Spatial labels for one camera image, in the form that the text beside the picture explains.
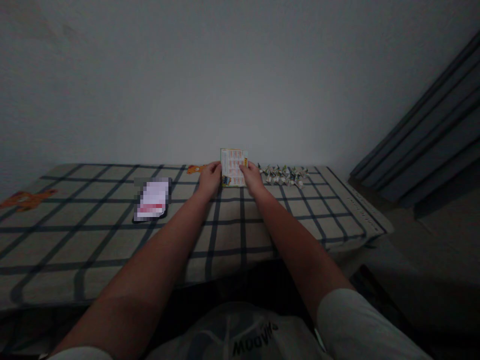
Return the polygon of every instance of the curtain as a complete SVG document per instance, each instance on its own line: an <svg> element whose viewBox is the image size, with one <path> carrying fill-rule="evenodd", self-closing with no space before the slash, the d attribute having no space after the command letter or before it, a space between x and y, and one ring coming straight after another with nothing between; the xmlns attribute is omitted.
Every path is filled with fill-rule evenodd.
<svg viewBox="0 0 480 360"><path fill-rule="evenodd" d="M351 175L408 208L458 183L478 159L480 32Z"/></svg>

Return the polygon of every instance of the checkered tablecloth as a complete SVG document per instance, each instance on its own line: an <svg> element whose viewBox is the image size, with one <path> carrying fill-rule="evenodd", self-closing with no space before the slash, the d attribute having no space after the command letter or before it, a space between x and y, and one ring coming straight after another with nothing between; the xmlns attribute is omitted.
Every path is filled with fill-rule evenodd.
<svg viewBox="0 0 480 360"><path fill-rule="evenodd" d="M35 209L0 211L0 310L85 304L194 193L187 165L66 164L23 191L58 190ZM332 252L390 233L389 221L327 167L309 166L304 189L267 186ZM135 178L169 177L168 216L132 223ZM202 283L278 257L246 188L222 188L210 201L179 286Z"/></svg>

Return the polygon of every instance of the instruction card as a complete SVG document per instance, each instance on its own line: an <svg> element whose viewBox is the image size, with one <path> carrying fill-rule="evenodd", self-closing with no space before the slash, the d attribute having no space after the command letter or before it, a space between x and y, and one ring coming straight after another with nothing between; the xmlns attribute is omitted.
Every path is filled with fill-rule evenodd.
<svg viewBox="0 0 480 360"><path fill-rule="evenodd" d="M248 152L240 149L220 149L221 185L226 188L244 187L244 174L239 168L248 164Z"/></svg>

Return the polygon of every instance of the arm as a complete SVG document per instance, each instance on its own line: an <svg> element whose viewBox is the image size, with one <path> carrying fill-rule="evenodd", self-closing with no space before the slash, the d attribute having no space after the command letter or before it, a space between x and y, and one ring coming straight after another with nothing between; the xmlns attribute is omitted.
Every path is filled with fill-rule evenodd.
<svg viewBox="0 0 480 360"><path fill-rule="evenodd" d="M240 166L250 195L263 222L295 282L313 322L325 295L335 289L354 287L320 243L265 188L259 170L252 162Z"/></svg>
<svg viewBox="0 0 480 360"><path fill-rule="evenodd" d="M187 262L220 173L219 161L202 171L198 190L125 264L52 354L91 346L114 359L139 358Z"/></svg>

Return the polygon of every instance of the small figurine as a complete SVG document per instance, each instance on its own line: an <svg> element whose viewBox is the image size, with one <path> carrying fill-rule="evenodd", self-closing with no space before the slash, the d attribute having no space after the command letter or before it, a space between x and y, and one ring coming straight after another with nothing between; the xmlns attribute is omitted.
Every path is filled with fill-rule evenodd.
<svg viewBox="0 0 480 360"><path fill-rule="evenodd" d="M303 189L304 188L304 182L302 181L301 177L300 177L300 174L297 174L295 176L295 181L294 181L295 185L299 188L299 189Z"/></svg>

